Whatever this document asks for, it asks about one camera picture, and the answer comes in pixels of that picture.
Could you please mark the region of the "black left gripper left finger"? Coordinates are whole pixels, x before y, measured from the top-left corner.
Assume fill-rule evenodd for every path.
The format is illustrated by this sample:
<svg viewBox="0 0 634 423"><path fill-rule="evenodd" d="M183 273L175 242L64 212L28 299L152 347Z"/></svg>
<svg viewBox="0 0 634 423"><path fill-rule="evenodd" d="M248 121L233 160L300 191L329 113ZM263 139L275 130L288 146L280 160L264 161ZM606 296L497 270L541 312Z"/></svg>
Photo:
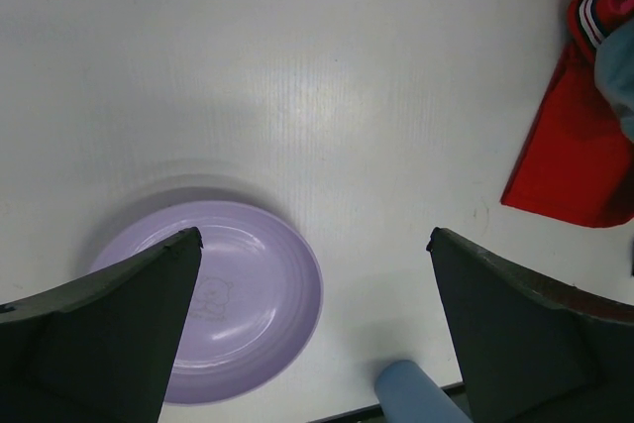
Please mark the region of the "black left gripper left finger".
<svg viewBox="0 0 634 423"><path fill-rule="evenodd" d="M4 422L155 422L198 276L195 228L1 306Z"/></svg>

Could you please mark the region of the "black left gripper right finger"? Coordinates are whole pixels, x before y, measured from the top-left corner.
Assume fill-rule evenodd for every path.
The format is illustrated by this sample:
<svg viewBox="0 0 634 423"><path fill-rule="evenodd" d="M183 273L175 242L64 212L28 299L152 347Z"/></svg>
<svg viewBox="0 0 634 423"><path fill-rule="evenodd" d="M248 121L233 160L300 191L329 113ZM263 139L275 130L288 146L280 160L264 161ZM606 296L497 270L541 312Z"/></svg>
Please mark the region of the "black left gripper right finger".
<svg viewBox="0 0 634 423"><path fill-rule="evenodd" d="M475 422L632 421L632 306L446 228L427 250Z"/></svg>

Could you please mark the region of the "grey-blue cloth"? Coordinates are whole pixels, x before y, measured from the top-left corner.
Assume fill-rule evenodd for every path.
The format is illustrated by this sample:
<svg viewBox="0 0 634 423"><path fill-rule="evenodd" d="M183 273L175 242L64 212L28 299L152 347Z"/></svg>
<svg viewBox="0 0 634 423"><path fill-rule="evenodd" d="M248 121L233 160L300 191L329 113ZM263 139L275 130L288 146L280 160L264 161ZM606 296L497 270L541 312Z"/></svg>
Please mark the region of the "grey-blue cloth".
<svg viewBox="0 0 634 423"><path fill-rule="evenodd" d="M633 38L633 21L629 20L599 46L594 66L595 85L630 142L633 141Z"/></svg>

